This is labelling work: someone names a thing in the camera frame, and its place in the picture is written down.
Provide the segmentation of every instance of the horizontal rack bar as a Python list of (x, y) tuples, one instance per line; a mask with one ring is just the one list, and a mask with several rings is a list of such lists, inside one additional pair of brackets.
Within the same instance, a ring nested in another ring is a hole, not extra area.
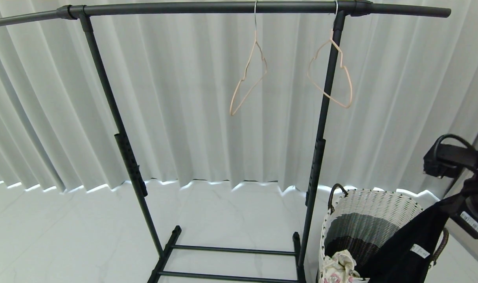
[[(253, 13), (255, 2), (159, 2), (111, 5), (68, 5), (52, 11), (0, 18), (0, 27), (66, 18), (76, 20), (86, 16), (138, 15), (138, 14), (239, 14)], [(335, 13), (336, 4), (331, 1), (278, 1), (258, 2), (256, 11), (264, 13)], [(451, 10), (440, 7), (424, 7), (396, 4), (375, 4), (366, 0), (340, 0), (338, 10), (351, 16), (391, 14), (447, 18)]]
[(162, 276), (189, 277), (189, 278), (200, 278), (200, 279), (216, 279), (216, 280), (242, 281), (242, 282), (298, 283), (297, 280), (287, 280), (287, 279), (272, 279), (272, 278), (257, 278), (257, 277), (242, 277), (242, 276), (225, 276), (225, 275), (197, 274), (197, 273), (187, 273), (187, 272), (159, 272), (158, 274), (162, 275)]
[(202, 247), (202, 246), (186, 246), (186, 245), (173, 245), (171, 247), (173, 249), (181, 249), (181, 250), (199, 250), (199, 251), (216, 251), (216, 252), (253, 253), (253, 254), (272, 254), (272, 255), (295, 256), (295, 252), (286, 252), (286, 251), (235, 249), (235, 248)]

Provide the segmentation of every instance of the basket handle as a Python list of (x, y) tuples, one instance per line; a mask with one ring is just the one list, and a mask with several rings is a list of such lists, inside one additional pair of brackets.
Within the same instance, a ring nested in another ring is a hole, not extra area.
[(330, 213), (333, 213), (335, 211), (335, 208), (332, 205), (332, 200), (336, 188), (340, 188), (340, 190), (342, 190), (342, 192), (344, 192), (344, 195), (346, 195), (347, 197), (347, 191), (344, 189), (344, 187), (339, 183), (335, 184), (330, 191), (330, 198), (328, 199), (328, 209), (330, 210)]
[(438, 246), (438, 248), (436, 249), (435, 253), (433, 253), (433, 258), (432, 258), (433, 266), (436, 265), (436, 260), (438, 259), (443, 249), (447, 245), (447, 242), (449, 241), (449, 231), (447, 230), (447, 228), (444, 227), (442, 232), (443, 232), (442, 242), (440, 243), (440, 246)]

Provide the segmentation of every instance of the white sticker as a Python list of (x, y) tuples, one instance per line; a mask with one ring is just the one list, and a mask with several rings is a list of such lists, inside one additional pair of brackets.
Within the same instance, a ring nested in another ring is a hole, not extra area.
[(425, 249), (423, 249), (421, 246), (417, 244), (414, 244), (410, 250), (417, 253), (422, 258), (427, 258), (430, 255), (428, 251), (426, 251)]
[(463, 211), (461, 213), (461, 218), (463, 218), (464, 221), (466, 221), (475, 231), (478, 232), (478, 222), (473, 219), (467, 212)]

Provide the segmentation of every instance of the bottom rack bar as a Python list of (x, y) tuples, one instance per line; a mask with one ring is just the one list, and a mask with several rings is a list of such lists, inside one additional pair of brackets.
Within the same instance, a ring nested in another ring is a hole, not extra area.
[[(293, 233), (293, 252), (286, 251), (269, 251), (269, 250), (253, 250), (253, 249), (235, 249), (235, 248), (220, 248), (220, 247), (201, 247), (201, 246), (185, 246), (177, 245), (176, 241), (181, 234), (180, 226), (176, 226), (169, 237), (169, 241), (165, 245), (163, 257), (159, 258), (157, 265), (151, 272), (148, 283), (157, 283), (161, 276), (175, 276), (175, 277), (189, 277), (200, 279), (216, 279), (227, 281), (242, 281), (242, 282), (266, 282), (266, 283), (306, 283), (305, 273), (302, 266), (297, 265), (297, 259), (300, 254), (300, 236), (297, 232)], [(216, 251), (216, 252), (233, 252), (233, 253), (253, 253), (253, 254), (270, 254), (270, 255), (288, 255), (295, 258), (297, 280), (274, 279), (274, 278), (257, 278), (257, 277), (242, 277), (242, 276), (225, 276), (217, 274), (194, 274), (188, 272), (166, 272), (164, 267), (171, 256), (173, 249), (186, 250), (200, 250), (200, 251)]]

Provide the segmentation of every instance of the white marble floor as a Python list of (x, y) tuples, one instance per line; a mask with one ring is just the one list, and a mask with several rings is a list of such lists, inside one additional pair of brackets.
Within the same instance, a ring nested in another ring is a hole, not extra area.
[[(293, 232), (302, 235), (305, 193), (281, 193), (275, 183), (244, 183), (231, 191), (223, 182), (194, 181), (180, 189), (177, 182), (153, 180), (147, 187), (162, 245), (177, 224), (182, 245), (292, 251)], [(314, 282), (318, 268), (327, 197), (327, 190), (319, 190), (305, 264), (308, 282)], [(425, 206), (433, 201), (429, 195), (418, 199)], [(0, 185), (0, 283), (143, 283), (157, 260), (129, 183), (115, 191), (65, 194)], [(291, 256), (175, 250), (165, 270), (296, 279)], [(426, 280), (448, 281), (478, 283), (478, 262), (454, 239)]]

